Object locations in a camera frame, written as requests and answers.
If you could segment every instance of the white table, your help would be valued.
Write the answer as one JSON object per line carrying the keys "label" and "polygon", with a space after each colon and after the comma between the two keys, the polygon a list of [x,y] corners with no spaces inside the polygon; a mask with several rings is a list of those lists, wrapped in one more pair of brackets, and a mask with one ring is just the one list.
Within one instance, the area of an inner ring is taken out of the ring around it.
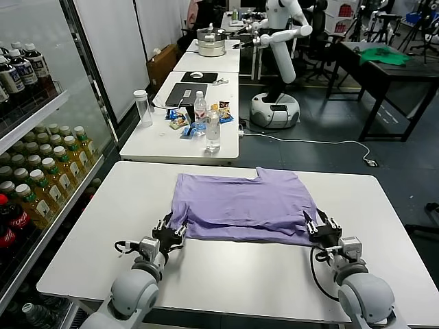
{"label": "white table", "polygon": [[[179,173],[254,178],[254,169],[118,162],[82,213],[37,288],[73,300],[102,301],[135,255],[113,243],[139,240],[170,210]],[[357,236],[371,273],[392,287],[411,326],[439,326],[439,292],[378,181],[368,175],[297,173],[319,208]],[[329,267],[317,263],[334,293]],[[346,323],[309,269],[309,248],[278,243],[187,239],[170,254],[156,307],[296,321]]]}
{"label": "white table", "polygon": [[[180,82],[185,72],[171,72],[159,90],[154,103],[164,107],[172,88]],[[206,136],[182,139],[182,129],[173,130],[169,120],[165,120],[166,110],[156,108],[152,114],[153,125],[140,125],[120,151],[123,160],[144,162],[165,162],[196,165],[222,165],[239,156],[238,118],[239,81],[238,73],[218,73],[218,79],[228,80],[228,84],[213,86],[208,84],[205,99],[207,106],[219,101],[230,102],[230,113],[234,121],[221,124],[221,148],[211,154],[206,151]]]}
{"label": "white table", "polygon": [[233,49],[232,46],[239,43],[239,40],[225,40],[226,54],[219,57],[205,57],[197,52],[198,47],[195,45],[191,48],[193,50],[187,51],[178,61],[174,71],[201,71],[201,72],[239,72],[239,54],[240,49]]}

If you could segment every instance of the green cloth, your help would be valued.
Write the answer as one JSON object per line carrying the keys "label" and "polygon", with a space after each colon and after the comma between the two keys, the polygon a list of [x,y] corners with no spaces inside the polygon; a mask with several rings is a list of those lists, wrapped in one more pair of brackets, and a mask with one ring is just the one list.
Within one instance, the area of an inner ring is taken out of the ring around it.
{"label": "green cloth", "polygon": [[369,48],[363,50],[360,54],[360,65],[363,65],[368,60],[391,65],[404,65],[405,62],[410,59],[409,56],[406,56],[403,53],[392,52],[387,47]]}

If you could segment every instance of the mouse pad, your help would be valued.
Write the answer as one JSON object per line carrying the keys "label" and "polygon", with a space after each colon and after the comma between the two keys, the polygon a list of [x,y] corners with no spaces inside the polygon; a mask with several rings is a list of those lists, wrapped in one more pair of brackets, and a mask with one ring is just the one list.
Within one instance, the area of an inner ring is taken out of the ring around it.
{"label": "mouse pad", "polygon": [[202,84],[211,84],[212,82],[216,81],[218,78],[218,73],[202,72],[203,76],[198,79],[191,77],[191,73],[193,72],[186,72],[185,75],[183,75],[181,82],[199,82]]}

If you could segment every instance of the shelf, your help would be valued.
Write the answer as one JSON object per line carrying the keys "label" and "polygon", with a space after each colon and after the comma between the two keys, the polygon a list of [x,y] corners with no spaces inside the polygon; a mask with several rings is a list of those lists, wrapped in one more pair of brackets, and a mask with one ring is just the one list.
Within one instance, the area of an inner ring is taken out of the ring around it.
{"label": "shelf", "polygon": [[40,257],[41,253],[46,248],[47,244],[50,242],[50,239],[54,236],[58,228],[61,226],[62,222],[65,220],[66,216],[69,214],[72,207],[75,205],[76,201],[80,198],[81,194],[87,188],[87,186],[91,183],[93,178],[95,177],[97,171],[100,169],[102,164],[104,163],[104,156],[100,156],[97,160],[96,164],[84,178],[82,183],[78,186],[74,194],[67,201],[64,208],[58,214],[58,216],[54,219],[52,224],[45,229],[42,233],[41,239],[37,242],[36,247],[32,252],[30,252],[29,257],[25,259],[19,269],[16,270],[16,275],[9,283],[9,286],[5,288],[4,294],[0,297],[0,315],[5,310],[6,306],[8,306],[11,299],[14,297],[17,289],[20,287],[21,283],[24,281],[26,276],[28,275],[31,268],[34,266],[35,262]]}
{"label": "shelf", "polygon": [[0,154],[7,151],[11,146],[13,146],[13,144],[15,144],[21,137],[25,136],[42,120],[46,119],[49,115],[59,109],[60,106],[64,105],[69,100],[69,97],[69,92],[63,91],[29,118],[24,120],[24,122],[20,123],[13,130],[3,136],[0,139]]}

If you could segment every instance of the computer mouse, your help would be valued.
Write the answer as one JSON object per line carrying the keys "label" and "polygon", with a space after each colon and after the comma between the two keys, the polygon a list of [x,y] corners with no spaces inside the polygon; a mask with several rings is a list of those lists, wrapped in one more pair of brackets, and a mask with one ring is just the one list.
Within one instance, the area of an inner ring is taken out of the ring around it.
{"label": "computer mouse", "polygon": [[200,78],[203,77],[203,73],[201,73],[201,72],[192,72],[192,73],[191,73],[191,77],[192,77],[193,79],[200,79]]}

